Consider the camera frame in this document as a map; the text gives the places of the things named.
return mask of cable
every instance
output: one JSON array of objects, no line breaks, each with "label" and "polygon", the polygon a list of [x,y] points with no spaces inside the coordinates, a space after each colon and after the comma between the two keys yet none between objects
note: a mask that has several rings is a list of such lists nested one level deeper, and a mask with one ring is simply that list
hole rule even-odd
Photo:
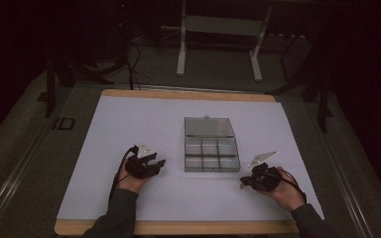
[{"label": "cable", "polygon": [[299,186],[299,184],[298,184],[297,181],[296,181],[296,178],[295,178],[292,174],[290,174],[289,172],[287,172],[287,171],[285,171],[285,170],[278,170],[278,169],[277,169],[277,171],[282,171],[282,172],[286,173],[289,177],[291,177],[291,178],[295,181],[296,186]]},{"label": "cable", "polygon": [[114,84],[113,86],[111,86],[111,87],[109,87],[109,88],[107,88],[107,89],[113,89],[113,88],[116,88],[117,86],[121,86],[121,85],[123,85],[123,84],[128,84],[129,82],[119,82],[119,83],[117,83],[117,84]]},{"label": "cable", "polygon": [[123,181],[124,179],[126,179],[126,178],[128,178],[130,176],[130,174],[128,174],[127,176],[125,176],[124,178],[121,178],[117,183],[116,183],[116,185],[117,184],[119,184],[121,181]]},{"label": "cable", "polygon": [[308,198],[306,197],[306,194],[299,188],[299,186],[297,184],[294,184],[293,182],[291,182],[288,179],[285,179],[285,178],[282,178],[282,177],[278,177],[278,176],[275,176],[275,175],[272,175],[272,174],[269,174],[269,173],[261,173],[261,175],[263,175],[263,176],[269,176],[269,177],[272,177],[272,178],[275,178],[275,179],[279,179],[279,180],[282,180],[282,181],[290,184],[292,187],[294,187],[300,193],[300,195],[302,196],[303,200],[305,202],[308,202]]},{"label": "cable", "polygon": [[133,89],[134,89],[133,85],[134,85],[134,81],[135,81],[136,84],[138,85],[138,88],[141,90],[141,84],[140,84],[140,82],[139,82],[138,77],[137,77],[136,74],[139,74],[139,75],[142,75],[142,76],[147,77],[147,78],[149,79],[147,83],[150,83],[150,82],[151,82],[152,77],[149,76],[149,75],[140,73],[140,72],[138,72],[138,71],[135,70],[135,67],[136,67],[136,65],[138,64],[138,60],[139,60],[140,57],[141,57],[141,51],[139,50],[139,48],[138,48],[137,46],[135,46],[135,45],[132,44],[132,43],[130,44],[130,46],[131,46],[132,48],[134,48],[134,49],[138,52],[138,56],[137,56],[137,58],[135,59],[135,61],[134,61],[134,63],[133,63],[132,66],[131,66],[131,63],[130,63],[129,59],[127,58],[127,60],[126,60],[126,64],[127,64],[127,66],[128,66],[128,69],[129,69],[129,87],[131,88],[131,90],[133,90]]}]

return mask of wooden table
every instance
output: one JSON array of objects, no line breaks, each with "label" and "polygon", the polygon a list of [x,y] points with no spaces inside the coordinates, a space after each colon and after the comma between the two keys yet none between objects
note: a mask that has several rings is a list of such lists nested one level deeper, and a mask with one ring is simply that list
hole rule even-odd
[{"label": "wooden table", "polygon": [[[270,95],[212,93],[212,92],[177,92],[177,91],[144,91],[114,90],[102,92],[102,96],[195,99],[219,101],[259,101],[275,102]],[[55,231],[62,236],[82,235],[93,225],[93,220],[58,219]],[[187,235],[187,234],[274,234],[298,233],[295,221],[137,221],[136,235]]]}]

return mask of clear plastic box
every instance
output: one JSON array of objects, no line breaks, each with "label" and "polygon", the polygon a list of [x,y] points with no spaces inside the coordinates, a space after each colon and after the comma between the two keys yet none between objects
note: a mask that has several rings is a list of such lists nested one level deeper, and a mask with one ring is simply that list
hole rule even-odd
[{"label": "clear plastic box", "polygon": [[185,172],[239,170],[236,139],[228,118],[185,118]]}]

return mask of forearm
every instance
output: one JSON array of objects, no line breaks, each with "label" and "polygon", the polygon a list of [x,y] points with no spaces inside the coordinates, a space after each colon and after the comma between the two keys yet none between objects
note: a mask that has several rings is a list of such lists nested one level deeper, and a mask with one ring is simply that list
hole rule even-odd
[{"label": "forearm", "polygon": [[305,204],[292,211],[292,216],[296,220],[300,235],[303,238],[340,237],[320,218],[310,204]]},{"label": "forearm", "polygon": [[83,237],[132,237],[135,230],[138,193],[117,188],[105,215],[99,217]]}]

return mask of white paper sheet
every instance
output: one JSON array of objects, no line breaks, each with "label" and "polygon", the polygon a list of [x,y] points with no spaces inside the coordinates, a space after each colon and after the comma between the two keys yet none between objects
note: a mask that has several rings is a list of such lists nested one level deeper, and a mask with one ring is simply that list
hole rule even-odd
[{"label": "white paper sheet", "polygon": [[[241,170],[235,174],[185,173],[185,117],[230,118]],[[311,180],[280,103],[146,99],[102,96],[63,199],[58,219],[96,219],[105,214],[112,180],[126,151],[145,141],[166,159],[141,190],[137,220],[291,220],[271,198],[240,189],[247,164],[277,151],[269,166],[296,177],[323,218]]]}]

